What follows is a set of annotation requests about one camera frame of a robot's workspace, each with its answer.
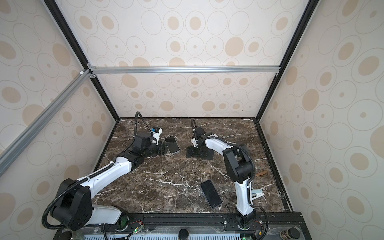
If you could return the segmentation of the black phone case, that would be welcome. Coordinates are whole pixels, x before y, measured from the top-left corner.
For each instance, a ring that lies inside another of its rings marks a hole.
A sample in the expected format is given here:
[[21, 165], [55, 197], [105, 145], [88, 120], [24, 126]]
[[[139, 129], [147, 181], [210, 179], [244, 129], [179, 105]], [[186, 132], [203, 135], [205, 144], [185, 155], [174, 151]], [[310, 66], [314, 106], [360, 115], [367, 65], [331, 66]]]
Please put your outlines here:
[[194, 147], [189, 146], [187, 147], [187, 154], [186, 158], [200, 158], [203, 160], [213, 160], [214, 159], [214, 150], [208, 149], [207, 147], [202, 146]]

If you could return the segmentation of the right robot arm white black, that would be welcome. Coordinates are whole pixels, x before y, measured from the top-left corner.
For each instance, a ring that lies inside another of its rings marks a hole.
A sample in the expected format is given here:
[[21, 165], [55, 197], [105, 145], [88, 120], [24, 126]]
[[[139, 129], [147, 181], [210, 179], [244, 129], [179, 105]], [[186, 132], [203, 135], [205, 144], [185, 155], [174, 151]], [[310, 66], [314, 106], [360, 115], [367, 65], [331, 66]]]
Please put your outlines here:
[[256, 167], [244, 144], [228, 142], [215, 134], [206, 133], [202, 127], [192, 127], [192, 146], [187, 148], [187, 157], [213, 159], [214, 152], [224, 158], [227, 175], [235, 183], [237, 205], [236, 221], [241, 230], [247, 230], [257, 217], [253, 200], [263, 197], [261, 189], [252, 189]]

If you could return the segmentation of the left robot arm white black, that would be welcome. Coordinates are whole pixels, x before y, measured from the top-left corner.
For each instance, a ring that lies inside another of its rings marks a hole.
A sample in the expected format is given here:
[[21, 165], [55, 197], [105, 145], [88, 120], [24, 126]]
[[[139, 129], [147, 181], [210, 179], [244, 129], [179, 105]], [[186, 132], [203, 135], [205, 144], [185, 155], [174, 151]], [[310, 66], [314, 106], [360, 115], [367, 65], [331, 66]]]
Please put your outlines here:
[[160, 140], [163, 130], [145, 126], [145, 131], [134, 127], [132, 143], [114, 161], [85, 177], [64, 180], [42, 214], [43, 227], [77, 231], [92, 225], [114, 225], [120, 231], [126, 229], [129, 217], [125, 210], [94, 205], [92, 199], [109, 184], [137, 169], [145, 159], [166, 154], [167, 144]]

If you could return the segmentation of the blue phone black screen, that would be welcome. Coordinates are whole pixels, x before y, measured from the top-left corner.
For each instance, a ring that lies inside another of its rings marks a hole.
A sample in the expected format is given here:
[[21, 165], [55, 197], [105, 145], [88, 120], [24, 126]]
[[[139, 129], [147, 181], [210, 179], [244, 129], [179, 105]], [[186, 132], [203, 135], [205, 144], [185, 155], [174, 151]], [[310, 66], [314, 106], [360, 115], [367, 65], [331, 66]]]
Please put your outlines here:
[[165, 142], [168, 146], [168, 150], [169, 150], [171, 155], [176, 154], [180, 151], [180, 147], [179, 147], [177, 140], [174, 136], [166, 137]]

